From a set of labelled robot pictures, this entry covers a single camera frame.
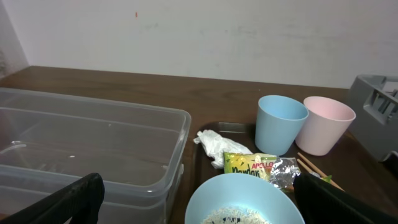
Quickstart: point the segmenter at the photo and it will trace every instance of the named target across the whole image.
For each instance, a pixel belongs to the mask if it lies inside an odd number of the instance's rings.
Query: brown table
[[[192,194],[190,171],[193,138],[202,126],[213,121],[255,123],[257,101],[264,95],[284,95],[299,101],[303,101],[308,96],[317,95],[344,101],[348,92],[340,88],[48,67],[29,67],[1,80],[0,86],[165,106],[188,111],[192,116],[192,124],[183,153],[186,172],[183,174],[175,201],[170,222],[173,224],[183,223],[185,209]],[[349,147],[360,147],[360,145],[345,144],[345,147],[349,150]],[[322,159],[317,159],[313,163],[327,174],[334,174],[336,166],[341,166],[337,161],[323,161]],[[355,167],[351,171],[352,174],[335,174],[334,179],[354,197],[370,205],[376,202],[379,209],[398,216],[398,181],[386,172],[382,165],[372,163],[367,166],[366,160],[363,163],[364,169]],[[349,175],[366,177],[368,185],[351,181]],[[369,197],[364,197],[366,192],[369,193]]]

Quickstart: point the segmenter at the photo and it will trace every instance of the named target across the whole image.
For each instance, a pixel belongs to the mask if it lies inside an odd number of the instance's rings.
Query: plastic cup
[[[266,154],[281,156],[292,145],[308,116],[308,109],[286,96],[264,96],[259,100],[256,146]]]
[[[297,135],[296,144],[304,152],[323,156],[353,122],[355,112],[344,103],[320,96],[307,97],[304,105],[310,115]]]

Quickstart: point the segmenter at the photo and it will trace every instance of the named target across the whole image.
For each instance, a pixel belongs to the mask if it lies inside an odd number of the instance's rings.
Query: white rice
[[[226,207],[214,210],[201,224],[270,224],[258,212]]]

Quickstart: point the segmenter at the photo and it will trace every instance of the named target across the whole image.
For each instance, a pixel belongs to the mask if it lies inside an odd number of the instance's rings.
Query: green packet
[[[224,152],[224,173],[242,173],[260,177],[268,181],[277,156],[255,153],[242,155]]]

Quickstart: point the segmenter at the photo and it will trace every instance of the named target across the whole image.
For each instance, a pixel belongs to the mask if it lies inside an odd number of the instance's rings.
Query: chopsticks
[[[316,173],[318,173],[321,177],[327,177],[327,175],[322,172],[319,168],[317,168],[311,161],[309,161],[306,157],[303,156],[303,154],[298,153],[298,156],[300,156]],[[297,162],[304,167],[304,169],[308,172],[313,172],[311,168],[309,168],[303,161],[300,159],[297,159]],[[338,189],[344,191],[339,185],[337,185],[333,180],[330,180],[330,184],[337,187]]]

